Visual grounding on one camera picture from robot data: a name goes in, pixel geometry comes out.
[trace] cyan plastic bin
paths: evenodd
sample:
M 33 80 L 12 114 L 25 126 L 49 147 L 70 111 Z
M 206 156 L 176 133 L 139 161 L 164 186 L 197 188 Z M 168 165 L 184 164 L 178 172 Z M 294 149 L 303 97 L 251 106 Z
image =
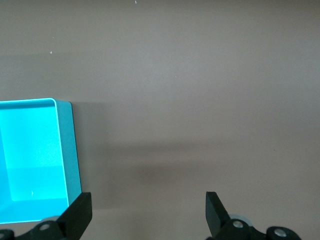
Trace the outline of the cyan plastic bin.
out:
M 71 103 L 0 101 L 0 224 L 61 215 L 81 193 Z

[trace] metal screw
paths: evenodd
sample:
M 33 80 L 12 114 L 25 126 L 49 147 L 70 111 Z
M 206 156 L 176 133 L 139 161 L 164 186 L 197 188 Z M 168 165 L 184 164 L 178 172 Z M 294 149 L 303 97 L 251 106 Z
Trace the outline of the metal screw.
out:
M 40 228 L 39 228 L 39 230 L 40 231 L 44 231 L 44 230 L 47 230 L 48 228 L 50 228 L 50 225 L 49 224 L 43 224 Z
M 279 237 L 283 237 L 283 238 L 285 238 L 285 237 L 287 236 L 287 234 L 285 233 L 285 231 L 283 231 L 283 230 L 280 229 L 280 228 L 276 228 L 276 229 L 274 230 L 274 233 L 275 233 L 275 235 L 277 235 L 277 236 L 279 236 Z
M 233 226 L 235 226 L 237 229 L 242 229 L 244 227 L 243 223 L 240 221 L 234 221 Z

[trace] gray surface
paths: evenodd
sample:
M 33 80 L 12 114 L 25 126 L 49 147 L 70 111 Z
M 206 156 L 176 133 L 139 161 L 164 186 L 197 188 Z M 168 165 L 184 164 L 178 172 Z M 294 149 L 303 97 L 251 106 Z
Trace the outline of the gray surface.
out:
M 73 103 L 94 208 L 83 240 L 203 240 L 206 191 L 260 231 L 317 239 L 319 11 L 317 1 L 2 0 L 0 100 Z

